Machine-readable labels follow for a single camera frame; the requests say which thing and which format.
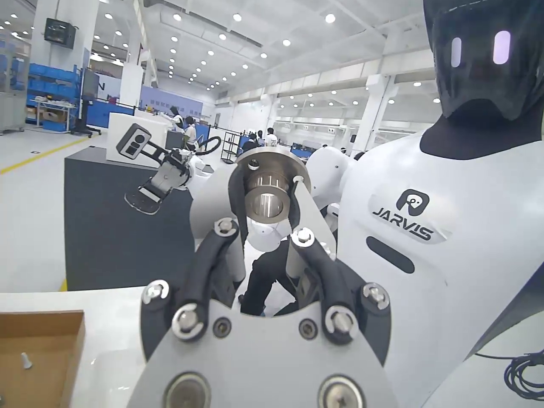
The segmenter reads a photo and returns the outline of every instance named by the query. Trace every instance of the glowing eye light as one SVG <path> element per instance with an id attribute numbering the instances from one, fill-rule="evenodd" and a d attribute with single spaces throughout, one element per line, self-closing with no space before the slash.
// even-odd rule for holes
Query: glowing eye light
<path id="1" fill-rule="evenodd" d="M 493 62 L 497 65 L 506 64 L 510 56 L 510 33 L 500 31 L 495 36 L 495 46 L 493 47 Z"/>
<path id="2" fill-rule="evenodd" d="M 451 41 L 451 66 L 457 68 L 461 65 L 461 45 L 462 41 L 459 37 L 456 37 Z"/>

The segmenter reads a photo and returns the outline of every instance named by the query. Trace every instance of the yellow floor line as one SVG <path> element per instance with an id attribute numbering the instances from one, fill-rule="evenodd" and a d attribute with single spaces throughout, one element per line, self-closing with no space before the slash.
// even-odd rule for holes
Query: yellow floor line
<path id="1" fill-rule="evenodd" d="M 22 167 L 23 165 L 26 165 L 27 163 L 32 163 L 34 161 L 37 161 L 38 159 L 41 159 L 42 157 L 46 157 L 46 156 L 48 156 L 50 154 L 53 154 L 54 152 L 63 150 L 65 148 L 69 148 L 70 146 L 74 146 L 74 145 L 76 145 L 78 143 L 81 143 L 81 142 L 85 142 L 85 140 L 89 140 L 89 138 L 88 137 L 81 138 L 79 140 L 76 140 L 75 142 L 70 142 L 68 144 L 64 144 L 63 146 L 59 146 L 58 148 L 55 148 L 55 149 L 52 149 L 52 150 L 49 150 L 49 151 L 46 151 L 46 152 L 42 152 L 41 154 L 38 154 L 35 157 L 31 157 L 29 159 L 26 159 L 25 161 L 16 163 L 15 165 L 12 165 L 11 167 L 6 167 L 6 168 L 1 169 L 0 174 L 6 174 L 8 171 L 13 171 L 13 170 L 15 170 L 15 169 L 17 169 L 19 167 Z"/>

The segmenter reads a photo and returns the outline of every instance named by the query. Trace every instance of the floor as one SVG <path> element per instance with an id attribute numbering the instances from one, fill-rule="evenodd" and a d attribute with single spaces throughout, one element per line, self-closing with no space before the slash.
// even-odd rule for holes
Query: floor
<path id="1" fill-rule="evenodd" d="M 27 129 L 0 136 L 0 293 L 58 291 L 64 268 L 64 158 L 88 146 L 105 147 L 107 130 L 93 138 Z M 220 149 L 205 156 L 221 166 Z M 246 246 L 247 276 L 260 252 Z M 247 279 L 238 293 L 247 287 Z M 266 304 L 273 315 L 292 301 L 275 284 Z"/>

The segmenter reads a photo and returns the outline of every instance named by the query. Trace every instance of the jarvis logo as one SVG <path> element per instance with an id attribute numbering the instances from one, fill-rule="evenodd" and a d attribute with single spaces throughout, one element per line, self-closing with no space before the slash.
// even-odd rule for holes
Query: jarvis logo
<path id="1" fill-rule="evenodd" d="M 404 191 L 397 201 L 397 210 L 401 211 L 404 206 L 408 206 L 408 214 L 410 216 L 419 216 L 427 208 L 429 204 L 429 196 L 417 190 L 408 189 Z M 422 226 L 415 221 L 412 221 L 398 213 L 391 213 L 391 210 L 386 210 L 381 207 L 378 211 L 372 212 L 384 221 L 397 226 L 404 231 L 415 235 L 423 241 L 430 241 L 433 230 Z"/>

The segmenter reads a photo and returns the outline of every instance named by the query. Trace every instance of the black robot head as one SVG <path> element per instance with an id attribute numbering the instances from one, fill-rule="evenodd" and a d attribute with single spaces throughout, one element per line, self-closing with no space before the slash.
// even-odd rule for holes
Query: black robot head
<path id="1" fill-rule="evenodd" d="M 442 111 L 515 120 L 544 104 L 544 0 L 423 0 Z"/>

